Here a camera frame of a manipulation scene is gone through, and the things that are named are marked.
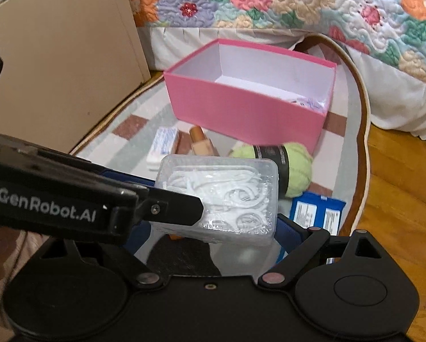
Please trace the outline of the blue wet wipes pack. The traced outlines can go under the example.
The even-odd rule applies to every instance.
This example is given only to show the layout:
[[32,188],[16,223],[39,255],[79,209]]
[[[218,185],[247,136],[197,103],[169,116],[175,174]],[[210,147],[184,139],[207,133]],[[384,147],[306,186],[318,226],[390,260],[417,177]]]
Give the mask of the blue wet wipes pack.
[[289,225],[289,221],[304,229],[318,227],[326,229],[331,235],[338,235],[345,206],[346,203],[342,200],[313,192],[304,192],[299,197],[293,198],[289,216],[279,214],[276,221],[274,238],[281,247],[276,262],[283,260],[303,241],[302,235]]

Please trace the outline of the green yarn ball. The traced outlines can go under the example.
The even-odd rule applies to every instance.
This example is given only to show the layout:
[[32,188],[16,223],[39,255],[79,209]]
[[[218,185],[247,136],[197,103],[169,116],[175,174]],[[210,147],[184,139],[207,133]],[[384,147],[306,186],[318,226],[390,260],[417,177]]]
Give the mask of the green yarn ball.
[[290,142],[275,146],[244,144],[229,154],[234,158],[268,159],[276,163],[279,175],[279,197],[296,198],[312,181],[313,158],[302,144]]

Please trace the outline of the clear floss pick box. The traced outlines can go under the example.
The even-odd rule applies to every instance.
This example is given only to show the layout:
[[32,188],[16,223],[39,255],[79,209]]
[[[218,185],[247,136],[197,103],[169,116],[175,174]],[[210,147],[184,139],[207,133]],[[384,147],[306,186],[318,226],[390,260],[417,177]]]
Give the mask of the clear floss pick box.
[[162,232],[209,243],[269,245],[276,229],[278,168],[266,159],[169,155],[156,188],[201,200],[193,225],[152,221]]

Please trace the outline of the foundation bottle gold cap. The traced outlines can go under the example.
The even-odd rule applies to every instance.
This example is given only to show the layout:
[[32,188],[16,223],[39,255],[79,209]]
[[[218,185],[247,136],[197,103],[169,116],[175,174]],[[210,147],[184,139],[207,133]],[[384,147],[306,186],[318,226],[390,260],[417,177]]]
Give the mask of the foundation bottle gold cap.
[[194,155],[219,156],[219,153],[212,144],[212,141],[206,137],[201,127],[193,126],[190,129],[189,134],[191,139],[191,150]]

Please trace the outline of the small white blue box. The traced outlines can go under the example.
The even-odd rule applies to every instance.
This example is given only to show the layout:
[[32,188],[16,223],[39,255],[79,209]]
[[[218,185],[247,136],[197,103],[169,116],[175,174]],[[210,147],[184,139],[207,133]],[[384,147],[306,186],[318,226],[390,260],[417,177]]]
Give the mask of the small white blue box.
[[147,154],[147,168],[150,171],[157,171],[163,158],[175,153],[179,139],[180,134],[176,127],[159,127]]

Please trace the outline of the penguin pattern rug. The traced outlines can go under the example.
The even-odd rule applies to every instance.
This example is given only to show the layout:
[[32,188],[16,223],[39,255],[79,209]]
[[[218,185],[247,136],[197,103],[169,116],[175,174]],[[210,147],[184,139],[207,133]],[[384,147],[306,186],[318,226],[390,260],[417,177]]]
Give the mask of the penguin pattern rug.
[[[314,151],[309,192],[326,200],[343,201],[340,214],[320,226],[347,236],[356,228],[368,194],[369,119],[365,87],[347,49],[325,36],[308,36],[297,50],[333,61],[337,66],[333,101]],[[122,105],[105,125],[77,147],[75,155],[138,182],[168,184],[170,176],[206,180],[227,195],[256,192],[261,205],[270,203],[276,178],[269,161],[232,158],[241,142],[210,133],[216,157],[195,157],[188,124],[178,121],[162,79],[154,80]],[[208,205],[187,237],[173,240],[167,227],[143,222],[133,229],[129,250],[150,269],[168,276],[220,274],[258,278],[284,251],[274,234],[260,235],[262,222],[255,209],[229,219],[231,207]]]

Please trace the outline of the pink cardboard box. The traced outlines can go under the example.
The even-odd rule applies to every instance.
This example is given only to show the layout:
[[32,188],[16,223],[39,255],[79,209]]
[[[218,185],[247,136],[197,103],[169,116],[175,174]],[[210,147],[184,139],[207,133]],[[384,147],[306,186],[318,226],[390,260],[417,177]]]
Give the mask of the pink cardboard box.
[[314,152],[337,65],[277,46],[216,39],[164,72],[174,115],[251,145]]

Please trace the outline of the white bed skirt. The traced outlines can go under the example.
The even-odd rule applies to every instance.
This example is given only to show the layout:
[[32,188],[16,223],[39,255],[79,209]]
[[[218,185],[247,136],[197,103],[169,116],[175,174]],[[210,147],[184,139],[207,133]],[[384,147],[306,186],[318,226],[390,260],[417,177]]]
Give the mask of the white bed skirt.
[[[165,70],[215,39],[238,39],[288,50],[304,50],[309,39],[316,39],[311,53],[338,64],[336,90],[351,89],[356,83],[365,86],[368,113],[375,126],[406,131],[426,140],[426,63],[413,50],[404,52],[397,65],[390,66],[337,39],[300,30],[140,27],[138,34],[152,70]],[[359,75],[358,81],[353,79],[354,74]]]

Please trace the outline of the floral quilt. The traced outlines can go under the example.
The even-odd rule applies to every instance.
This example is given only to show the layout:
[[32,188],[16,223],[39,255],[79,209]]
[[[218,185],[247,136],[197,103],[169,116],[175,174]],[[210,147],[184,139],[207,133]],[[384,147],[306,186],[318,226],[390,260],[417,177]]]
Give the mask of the floral quilt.
[[426,0],[129,0],[139,27],[319,32],[426,82]]

